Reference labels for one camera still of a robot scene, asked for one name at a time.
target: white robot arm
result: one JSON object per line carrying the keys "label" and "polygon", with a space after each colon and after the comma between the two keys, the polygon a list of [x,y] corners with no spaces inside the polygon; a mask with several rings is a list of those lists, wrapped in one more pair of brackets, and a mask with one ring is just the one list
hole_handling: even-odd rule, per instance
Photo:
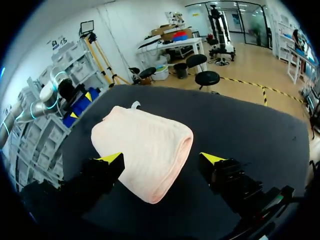
{"label": "white robot arm", "polygon": [[41,116],[58,111],[57,102],[59,91],[61,91],[61,86],[64,85],[63,83],[66,82],[72,82],[67,73],[61,71],[58,67],[54,67],[50,73],[50,81],[43,87],[39,94],[39,100],[31,103],[25,110],[23,110],[20,102],[17,102],[12,107],[0,125],[0,149],[6,144],[15,122],[30,122]]}

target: person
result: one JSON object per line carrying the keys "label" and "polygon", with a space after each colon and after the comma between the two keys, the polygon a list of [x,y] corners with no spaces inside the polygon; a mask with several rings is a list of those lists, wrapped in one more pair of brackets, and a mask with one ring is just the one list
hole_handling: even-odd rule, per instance
{"label": "person", "polygon": [[[292,33],[292,39],[294,40],[294,49],[296,51],[301,51],[301,54],[305,53],[304,40],[301,37],[301,34],[298,29],[295,29]],[[300,78],[304,80],[303,74],[306,72],[306,62],[301,60],[300,67]]]}

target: pink towel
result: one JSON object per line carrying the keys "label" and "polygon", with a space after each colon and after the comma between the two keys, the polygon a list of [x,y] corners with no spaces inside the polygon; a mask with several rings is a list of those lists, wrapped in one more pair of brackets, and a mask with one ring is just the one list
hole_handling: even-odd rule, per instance
{"label": "pink towel", "polygon": [[180,122],[120,106],[91,133],[101,157],[123,153],[125,169],[120,182],[150,204],[158,203],[176,180],[193,139],[190,128]]}

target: red object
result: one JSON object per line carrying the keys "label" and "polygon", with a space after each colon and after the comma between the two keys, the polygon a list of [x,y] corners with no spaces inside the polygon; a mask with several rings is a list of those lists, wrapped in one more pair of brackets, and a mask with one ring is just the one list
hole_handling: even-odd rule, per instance
{"label": "red object", "polygon": [[175,33],[173,35],[173,37],[176,38],[176,37],[182,37],[182,36],[186,36],[186,35],[187,35],[187,33],[185,31],[178,31],[177,33]]}

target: yellow tripod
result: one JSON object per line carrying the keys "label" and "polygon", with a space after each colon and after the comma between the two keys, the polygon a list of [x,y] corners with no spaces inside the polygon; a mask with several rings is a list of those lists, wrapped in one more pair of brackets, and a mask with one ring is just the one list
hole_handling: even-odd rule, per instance
{"label": "yellow tripod", "polygon": [[[96,63],[97,63],[97,65],[98,65],[101,73],[103,74],[103,77],[104,77],[104,78],[106,79],[106,81],[109,83],[109,87],[110,87],[110,88],[113,87],[115,84],[121,85],[121,82],[120,82],[120,81],[123,81],[125,84],[131,85],[130,82],[128,82],[127,80],[125,80],[125,79],[122,78],[121,76],[119,76],[119,75],[117,75],[117,74],[114,73],[114,71],[113,71],[113,69],[112,69],[112,67],[111,67],[111,65],[110,65],[107,57],[105,56],[103,50],[101,49],[101,47],[100,47],[100,45],[99,45],[99,43],[98,43],[98,41],[97,41],[97,36],[96,36],[93,32],[91,32],[91,33],[89,34],[89,36],[86,36],[86,37],[84,37],[83,39],[84,39],[84,41],[85,41],[85,44],[88,46],[88,48],[89,48],[89,50],[90,50],[90,52],[91,52],[94,60],[96,61]],[[98,51],[99,51],[100,55],[102,56],[105,64],[107,65],[107,69],[110,70],[110,72],[111,72],[111,74],[112,74],[112,81],[111,81],[110,78],[107,76],[106,72],[104,71],[104,68],[102,67],[100,61],[98,60],[97,55],[96,55],[96,53],[95,53],[95,51],[94,51],[94,49],[93,49],[93,47],[92,47],[92,45],[91,45],[92,43],[94,43],[94,45],[95,45],[96,48],[98,49]]]}

